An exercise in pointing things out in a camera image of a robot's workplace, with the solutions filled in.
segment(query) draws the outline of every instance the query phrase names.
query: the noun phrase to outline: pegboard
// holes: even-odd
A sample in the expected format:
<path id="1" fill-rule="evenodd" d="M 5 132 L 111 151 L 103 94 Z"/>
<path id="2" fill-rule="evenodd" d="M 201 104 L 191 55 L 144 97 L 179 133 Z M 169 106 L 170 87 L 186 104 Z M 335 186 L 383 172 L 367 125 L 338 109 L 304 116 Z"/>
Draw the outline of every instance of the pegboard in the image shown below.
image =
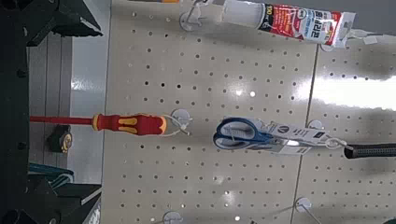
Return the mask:
<path id="1" fill-rule="evenodd" d="M 376 45 L 349 41 L 320 51 L 310 119 L 349 143 L 396 141 L 396 38 Z M 298 197 L 308 197 L 322 223 L 384 223 L 394 217 L 396 160 L 348 160 L 343 151 L 318 149 L 303 157 Z M 315 223 L 295 213 L 293 223 Z"/>
<path id="2" fill-rule="evenodd" d="M 209 14 L 220 15 L 211 6 Z M 300 157 L 223 151 L 224 116 L 304 126 L 317 46 L 216 24 L 186 33 L 179 5 L 113 1 L 106 113 L 187 109 L 192 136 L 105 134 L 104 223 L 289 223 Z"/>

